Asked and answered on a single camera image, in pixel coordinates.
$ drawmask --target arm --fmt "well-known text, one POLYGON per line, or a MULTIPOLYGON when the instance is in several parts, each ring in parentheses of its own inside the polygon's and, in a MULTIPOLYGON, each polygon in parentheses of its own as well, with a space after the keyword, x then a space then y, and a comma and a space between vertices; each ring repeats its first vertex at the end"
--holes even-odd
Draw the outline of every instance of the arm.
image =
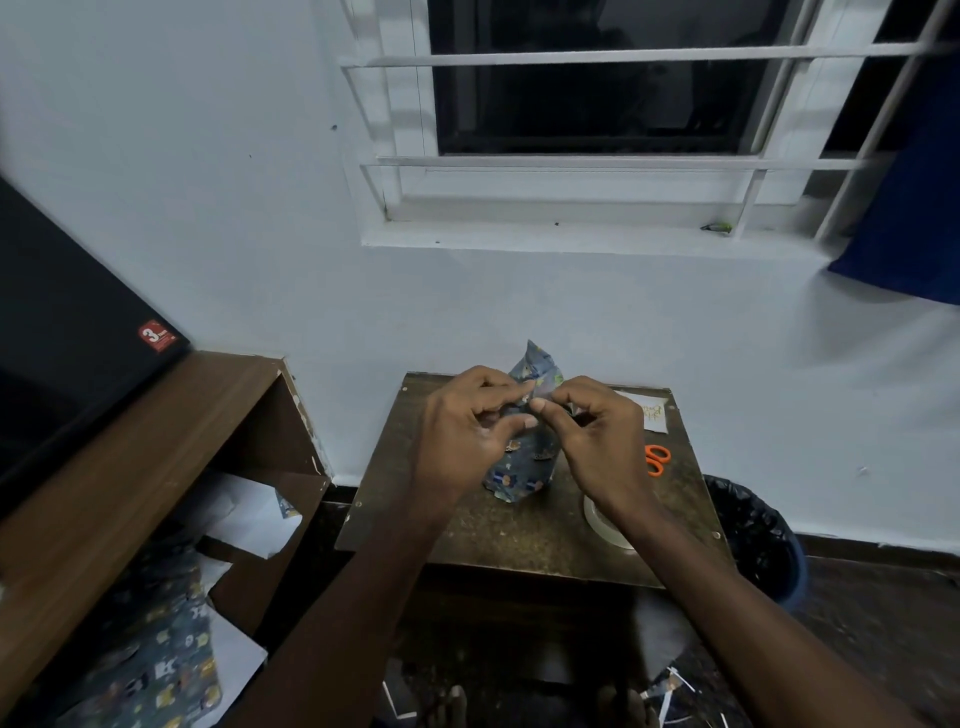
POLYGON ((647 474, 640 407, 582 376, 553 400, 533 400, 531 408, 557 431, 577 483, 683 608, 754 723, 918 725, 660 505, 647 474), (580 428, 555 402, 572 402, 593 419, 580 428))
POLYGON ((533 384, 475 367, 427 399, 406 497, 300 620, 229 728, 370 725, 396 623, 420 569, 460 497, 477 487, 510 439, 537 424, 531 415, 495 419, 533 384))

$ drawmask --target foot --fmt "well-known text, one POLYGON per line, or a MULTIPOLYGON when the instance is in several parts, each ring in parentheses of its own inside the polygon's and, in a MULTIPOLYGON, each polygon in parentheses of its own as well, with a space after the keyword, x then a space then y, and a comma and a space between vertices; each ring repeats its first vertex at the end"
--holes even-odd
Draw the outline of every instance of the foot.
POLYGON ((426 716, 427 728, 467 728, 467 694, 459 685, 450 688, 426 716))
POLYGON ((639 692, 627 690, 626 705, 616 697, 613 685, 597 693, 597 720, 602 728, 660 728, 657 711, 643 702, 639 692))

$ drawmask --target white wall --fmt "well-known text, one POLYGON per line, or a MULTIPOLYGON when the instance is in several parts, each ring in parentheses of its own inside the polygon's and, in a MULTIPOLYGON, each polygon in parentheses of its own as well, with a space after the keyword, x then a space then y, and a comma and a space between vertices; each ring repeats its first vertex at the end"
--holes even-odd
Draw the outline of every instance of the white wall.
POLYGON ((960 551, 955 309, 798 260, 362 249, 318 43, 307 0, 10 0, 0 166, 200 346, 288 354, 344 481, 404 372, 530 336, 672 387, 795 528, 960 551))

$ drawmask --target black monitor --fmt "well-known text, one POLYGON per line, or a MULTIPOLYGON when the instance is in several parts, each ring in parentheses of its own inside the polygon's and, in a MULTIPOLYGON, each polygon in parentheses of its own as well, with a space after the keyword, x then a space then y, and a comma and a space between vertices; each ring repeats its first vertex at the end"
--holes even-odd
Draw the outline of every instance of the black monitor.
POLYGON ((0 179, 0 517, 188 348, 0 179))

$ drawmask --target dark window glass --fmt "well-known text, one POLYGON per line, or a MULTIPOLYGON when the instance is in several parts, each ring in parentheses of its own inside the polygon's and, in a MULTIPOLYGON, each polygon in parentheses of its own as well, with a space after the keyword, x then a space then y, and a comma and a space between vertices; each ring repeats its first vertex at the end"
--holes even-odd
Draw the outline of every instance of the dark window glass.
MULTIPOLYGON (((914 42, 920 37, 936 0, 894 0, 876 34, 878 43, 914 42)), ((941 34, 943 39, 956 39, 960 30, 960 6, 950 17, 941 34)), ((905 63, 898 58, 866 59, 844 104, 826 151, 832 154, 855 154, 863 146, 876 115, 883 107, 890 90, 905 63)), ((936 86, 943 72, 943 59, 924 61, 910 90, 900 103, 896 115, 880 139, 881 152, 898 152, 906 144, 915 126, 924 99, 936 86)))
MULTIPOLYGON (((798 0, 429 0, 435 54, 770 45, 798 0)), ((780 63, 435 68, 441 154, 749 153, 780 63)))

